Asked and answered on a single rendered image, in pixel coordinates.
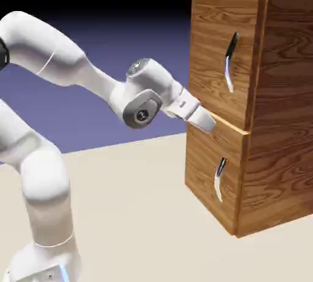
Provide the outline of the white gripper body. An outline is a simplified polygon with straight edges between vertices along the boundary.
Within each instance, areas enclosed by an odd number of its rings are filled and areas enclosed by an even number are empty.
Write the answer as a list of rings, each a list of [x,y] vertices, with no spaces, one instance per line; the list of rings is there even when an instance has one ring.
[[[215,120],[209,114],[208,110],[202,106],[197,107],[187,122],[204,132],[211,132],[216,126]]]

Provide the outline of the short wooden cabinet door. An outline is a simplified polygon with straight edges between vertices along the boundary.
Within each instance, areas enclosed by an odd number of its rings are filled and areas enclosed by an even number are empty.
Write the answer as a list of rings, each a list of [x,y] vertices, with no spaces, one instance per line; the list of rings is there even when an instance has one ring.
[[[237,233],[248,143],[249,132],[221,120],[216,121],[209,133],[191,125],[187,127],[185,184],[231,235]],[[226,166],[221,177],[223,202],[220,202],[214,178],[222,157],[226,158]]]

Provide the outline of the tall wooden cabinet door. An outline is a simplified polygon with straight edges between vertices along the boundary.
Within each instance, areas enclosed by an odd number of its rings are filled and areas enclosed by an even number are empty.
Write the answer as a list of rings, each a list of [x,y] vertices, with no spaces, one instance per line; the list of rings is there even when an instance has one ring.
[[[190,90],[210,112],[242,131],[251,129],[266,3],[192,0]],[[231,60],[231,93],[224,77],[224,59],[235,32],[239,39]]]

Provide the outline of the wooden cabinet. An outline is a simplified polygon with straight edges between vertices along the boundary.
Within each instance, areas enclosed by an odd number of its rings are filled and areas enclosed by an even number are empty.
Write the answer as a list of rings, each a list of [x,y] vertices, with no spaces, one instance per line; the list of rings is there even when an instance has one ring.
[[[313,0],[267,0],[237,233],[313,214]]]

